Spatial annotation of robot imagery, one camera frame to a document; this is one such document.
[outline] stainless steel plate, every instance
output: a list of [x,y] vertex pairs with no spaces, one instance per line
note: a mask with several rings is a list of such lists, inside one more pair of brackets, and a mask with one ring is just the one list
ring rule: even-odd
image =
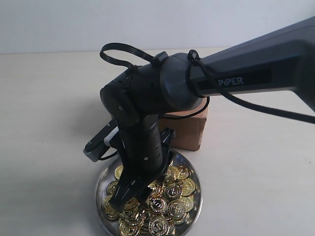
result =
[[[201,194],[201,186],[199,182],[199,176],[192,166],[192,164],[180,153],[175,152],[173,158],[173,166],[177,165],[186,165],[191,170],[190,178],[192,178],[196,184],[196,191],[194,193],[194,208],[189,212],[189,218],[186,223],[176,226],[176,236],[183,236],[187,234],[187,232],[192,228],[194,223],[196,222],[202,206],[202,194]],[[118,157],[115,161],[113,161],[109,166],[101,173],[96,189],[95,189],[95,201],[96,201],[96,210],[99,216],[99,220],[101,225],[104,227],[105,231],[111,236],[119,236],[118,232],[118,221],[110,221],[106,219],[102,213],[102,200],[107,196],[106,195],[106,187],[107,185],[115,180],[114,171],[116,167],[122,165],[121,159]]]

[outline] robotic arm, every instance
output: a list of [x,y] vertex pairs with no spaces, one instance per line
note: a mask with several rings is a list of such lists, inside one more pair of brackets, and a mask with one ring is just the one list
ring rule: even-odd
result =
[[101,89],[114,119],[84,150],[92,161],[109,147],[118,150],[124,170],[110,203],[120,212],[132,197],[145,204],[147,186],[165,177],[174,136],[170,129],[159,133],[165,113],[194,109],[210,95],[272,90],[292,90],[315,110],[315,17],[202,59],[195,51],[163,52],[147,65],[128,67]]

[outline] white wall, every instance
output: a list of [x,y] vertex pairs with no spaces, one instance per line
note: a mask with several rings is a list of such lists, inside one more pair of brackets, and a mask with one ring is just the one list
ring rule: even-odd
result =
[[0,0],[0,53],[231,46],[314,15],[314,0]]

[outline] cardboard box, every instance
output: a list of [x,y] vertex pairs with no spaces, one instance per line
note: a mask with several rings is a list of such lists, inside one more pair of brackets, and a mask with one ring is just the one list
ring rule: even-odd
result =
[[[174,112],[168,113],[170,116],[187,116],[200,110],[206,103],[206,99],[203,99],[199,107],[192,111],[186,112]],[[171,146],[173,148],[180,148],[186,150],[196,151],[200,148],[203,130],[207,121],[208,108],[203,112],[195,115],[194,117],[172,120],[172,119],[160,119],[159,129],[162,131],[164,128],[170,128],[175,130],[176,138],[172,141]]]

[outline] table surface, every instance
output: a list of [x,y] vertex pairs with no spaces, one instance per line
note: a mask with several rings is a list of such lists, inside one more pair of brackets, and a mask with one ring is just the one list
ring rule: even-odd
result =
[[[1,236],[106,235],[94,190],[107,162],[92,163],[82,149],[110,119],[99,90],[122,70],[97,52],[0,55]],[[288,91],[238,96],[314,114]],[[200,150],[180,150],[203,186],[203,208],[188,235],[313,236],[314,136],[314,125],[213,97]]]

